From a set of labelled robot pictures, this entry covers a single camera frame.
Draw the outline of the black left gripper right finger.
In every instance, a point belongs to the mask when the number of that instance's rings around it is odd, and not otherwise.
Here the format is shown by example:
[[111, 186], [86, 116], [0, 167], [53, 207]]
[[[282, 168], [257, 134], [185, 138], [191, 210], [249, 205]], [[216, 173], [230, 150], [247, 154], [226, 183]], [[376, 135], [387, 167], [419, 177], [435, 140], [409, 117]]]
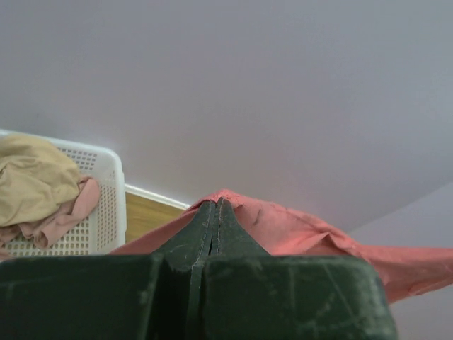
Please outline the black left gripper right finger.
[[352, 256], [271, 256], [219, 200], [193, 266], [189, 339], [396, 339], [376, 271]]

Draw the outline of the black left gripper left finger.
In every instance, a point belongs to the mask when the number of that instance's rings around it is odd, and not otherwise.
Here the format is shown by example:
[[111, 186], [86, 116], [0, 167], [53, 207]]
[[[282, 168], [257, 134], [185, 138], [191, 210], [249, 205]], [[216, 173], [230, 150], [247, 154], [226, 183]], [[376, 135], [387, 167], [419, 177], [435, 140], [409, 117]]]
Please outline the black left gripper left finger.
[[2, 339], [200, 339], [213, 202], [151, 254], [1, 264]]

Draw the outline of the dusty red t-shirt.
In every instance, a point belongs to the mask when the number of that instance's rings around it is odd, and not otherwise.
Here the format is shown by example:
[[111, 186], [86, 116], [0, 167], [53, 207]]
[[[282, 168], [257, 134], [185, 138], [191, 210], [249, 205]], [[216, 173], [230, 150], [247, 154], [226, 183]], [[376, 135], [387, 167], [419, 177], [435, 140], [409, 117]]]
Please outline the dusty red t-shirt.
[[148, 254], [167, 242], [194, 218], [205, 201], [228, 200], [239, 224], [264, 250], [282, 255], [351, 255], [373, 265], [390, 303], [452, 284], [452, 250], [370, 246], [308, 213], [222, 189], [200, 199], [182, 215], [114, 254]]

